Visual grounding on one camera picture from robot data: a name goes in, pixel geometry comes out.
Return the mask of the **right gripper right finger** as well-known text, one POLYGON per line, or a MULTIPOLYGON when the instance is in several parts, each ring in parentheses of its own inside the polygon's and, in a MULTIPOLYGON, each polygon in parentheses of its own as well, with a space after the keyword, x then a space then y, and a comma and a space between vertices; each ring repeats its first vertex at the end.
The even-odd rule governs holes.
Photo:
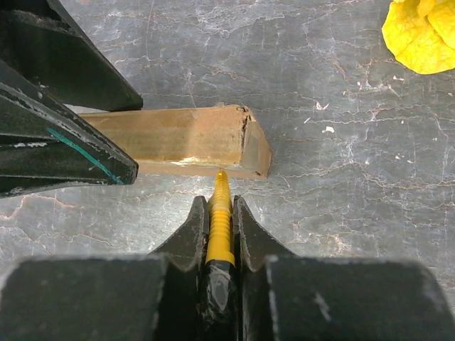
POLYGON ((241 340, 453 340, 434 274, 410 260, 297 256, 234 199, 241 340))

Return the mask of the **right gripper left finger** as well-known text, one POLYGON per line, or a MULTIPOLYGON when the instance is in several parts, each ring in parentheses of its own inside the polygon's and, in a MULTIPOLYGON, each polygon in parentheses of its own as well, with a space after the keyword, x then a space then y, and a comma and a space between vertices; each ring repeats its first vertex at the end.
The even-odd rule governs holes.
POLYGON ((150 254, 33 257, 1 279, 2 340, 196 340, 208 204, 150 254))

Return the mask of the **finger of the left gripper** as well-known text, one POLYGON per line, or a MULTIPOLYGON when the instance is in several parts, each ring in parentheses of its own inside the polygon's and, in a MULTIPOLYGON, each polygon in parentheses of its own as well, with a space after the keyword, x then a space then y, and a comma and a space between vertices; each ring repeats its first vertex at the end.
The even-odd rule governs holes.
POLYGON ((131 185, 138 163, 76 113, 1 64, 1 196, 131 185))
POLYGON ((59 1, 1 2, 1 82, 44 90, 62 104, 109 112, 143 99, 59 1))

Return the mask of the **yellow utility knife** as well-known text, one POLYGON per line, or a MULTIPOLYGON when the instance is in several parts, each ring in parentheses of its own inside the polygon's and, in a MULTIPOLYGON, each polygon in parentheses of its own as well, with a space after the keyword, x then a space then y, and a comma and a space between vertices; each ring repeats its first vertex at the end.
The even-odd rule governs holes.
POLYGON ((201 340, 237 339, 237 281, 228 176, 219 170, 208 202, 210 228, 200 283, 201 340))

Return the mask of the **brown cardboard express box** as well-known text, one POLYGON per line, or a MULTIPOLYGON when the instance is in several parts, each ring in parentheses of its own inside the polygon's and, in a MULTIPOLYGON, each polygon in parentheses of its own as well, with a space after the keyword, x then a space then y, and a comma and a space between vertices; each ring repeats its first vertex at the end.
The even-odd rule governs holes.
POLYGON ((81 114, 139 164, 139 173, 267 178, 272 150, 248 107, 81 114))

